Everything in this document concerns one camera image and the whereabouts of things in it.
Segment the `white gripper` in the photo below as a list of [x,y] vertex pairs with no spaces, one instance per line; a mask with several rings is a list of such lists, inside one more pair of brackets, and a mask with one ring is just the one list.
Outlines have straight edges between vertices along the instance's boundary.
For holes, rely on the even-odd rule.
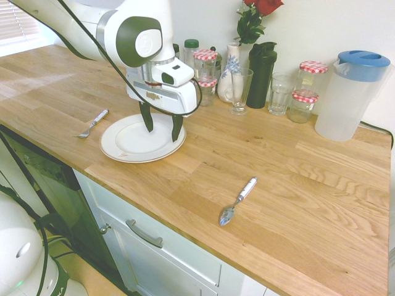
[[[127,68],[126,78],[142,98],[164,111],[175,114],[188,113],[197,106],[195,86],[190,81],[179,87],[166,84],[150,86],[140,78],[138,68]],[[152,132],[154,124],[150,105],[139,102],[139,110],[147,131]],[[172,141],[175,142],[183,127],[183,116],[172,115],[172,123]]]

